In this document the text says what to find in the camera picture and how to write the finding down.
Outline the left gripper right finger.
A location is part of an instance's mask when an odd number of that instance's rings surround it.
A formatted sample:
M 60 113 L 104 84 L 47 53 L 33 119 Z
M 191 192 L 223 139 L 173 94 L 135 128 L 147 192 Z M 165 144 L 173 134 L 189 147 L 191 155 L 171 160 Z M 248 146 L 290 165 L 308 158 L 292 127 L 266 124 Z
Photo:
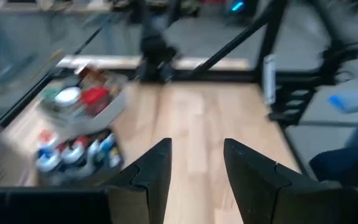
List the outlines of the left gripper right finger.
M 224 162 L 244 223 L 272 223 L 281 189 L 312 190 L 319 185 L 233 138 L 224 140 Z

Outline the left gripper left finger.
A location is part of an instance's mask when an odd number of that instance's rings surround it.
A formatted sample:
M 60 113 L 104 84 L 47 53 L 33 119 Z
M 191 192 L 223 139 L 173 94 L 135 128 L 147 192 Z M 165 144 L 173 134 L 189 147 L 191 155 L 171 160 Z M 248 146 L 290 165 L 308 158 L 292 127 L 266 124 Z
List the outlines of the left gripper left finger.
M 163 138 L 106 180 L 113 224 L 162 224 L 172 173 L 172 140 Z

